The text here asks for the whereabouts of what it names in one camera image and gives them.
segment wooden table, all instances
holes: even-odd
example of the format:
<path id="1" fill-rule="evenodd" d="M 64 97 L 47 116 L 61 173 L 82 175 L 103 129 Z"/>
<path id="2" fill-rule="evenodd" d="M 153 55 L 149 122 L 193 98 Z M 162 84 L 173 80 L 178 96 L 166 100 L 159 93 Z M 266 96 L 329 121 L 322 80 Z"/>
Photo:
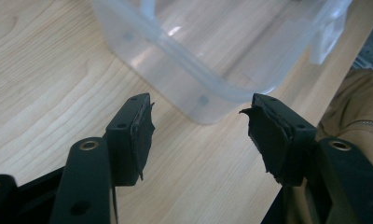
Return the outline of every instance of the wooden table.
<path id="1" fill-rule="evenodd" d="M 317 124 L 372 27 L 373 0 L 354 0 L 325 63 L 308 64 L 306 51 L 271 95 Z M 74 142 L 104 134 L 147 91 L 157 129 L 145 180 L 117 191 L 121 223 L 259 222 L 280 186 L 246 116 L 187 119 L 108 50 L 87 0 L 0 0 L 0 174 L 21 185 L 63 166 Z"/>

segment light wooden tabletop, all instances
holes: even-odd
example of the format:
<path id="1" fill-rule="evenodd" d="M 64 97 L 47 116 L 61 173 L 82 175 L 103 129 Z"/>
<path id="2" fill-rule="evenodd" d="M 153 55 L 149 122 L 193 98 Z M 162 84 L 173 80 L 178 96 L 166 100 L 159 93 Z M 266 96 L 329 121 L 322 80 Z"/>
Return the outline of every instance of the light wooden tabletop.
<path id="1" fill-rule="evenodd" d="M 373 27 L 373 0 L 354 0 L 323 65 L 300 58 L 271 95 L 317 124 Z M 126 99 L 150 92 L 156 131 L 145 180 L 117 190 L 121 223 L 257 223 L 280 186 L 238 111 L 187 119 L 116 58 L 88 0 L 0 0 L 0 174 L 24 184 L 65 164 L 70 146 L 101 136 Z"/>

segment beige fabric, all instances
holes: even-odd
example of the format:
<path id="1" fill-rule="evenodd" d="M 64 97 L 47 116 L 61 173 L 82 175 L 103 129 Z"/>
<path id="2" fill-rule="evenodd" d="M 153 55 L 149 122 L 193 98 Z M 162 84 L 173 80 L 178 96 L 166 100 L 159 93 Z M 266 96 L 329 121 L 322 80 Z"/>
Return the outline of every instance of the beige fabric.
<path id="1" fill-rule="evenodd" d="M 341 84 L 325 112 L 317 138 L 335 136 L 357 145 L 373 164 L 373 71 L 353 70 Z"/>

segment wood grain surface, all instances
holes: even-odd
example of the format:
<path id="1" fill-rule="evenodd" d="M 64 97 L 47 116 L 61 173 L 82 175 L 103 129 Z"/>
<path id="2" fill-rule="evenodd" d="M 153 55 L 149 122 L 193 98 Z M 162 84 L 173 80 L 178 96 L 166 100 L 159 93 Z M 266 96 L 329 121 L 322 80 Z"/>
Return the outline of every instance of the wood grain surface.
<path id="1" fill-rule="evenodd" d="M 323 65 L 308 51 L 271 95 L 317 124 L 373 27 L 373 0 L 354 0 Z M 0 174 L 19 185 L 65 164 L 101 136 L 129 97 L 150 92 L 156 132 L 145 180 L 117 189 L 120 223 L 258 223 L 280 186 L 238 110 L 218 124 L 187 119 L 116 58 L 87 0 L 0 0 Z"/>

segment transparent plastic container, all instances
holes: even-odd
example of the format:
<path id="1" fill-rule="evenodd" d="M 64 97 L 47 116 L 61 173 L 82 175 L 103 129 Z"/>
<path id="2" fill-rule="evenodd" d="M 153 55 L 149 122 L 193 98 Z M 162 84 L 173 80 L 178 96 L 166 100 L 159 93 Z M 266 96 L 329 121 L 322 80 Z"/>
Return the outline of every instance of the transparent plastic container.
<path id="1" fill-rule="evenodd" d="M 109 48 L 204 124 L 275 89 L 310 42 L 321 63 L 350 2 L 91 0 Z"/>

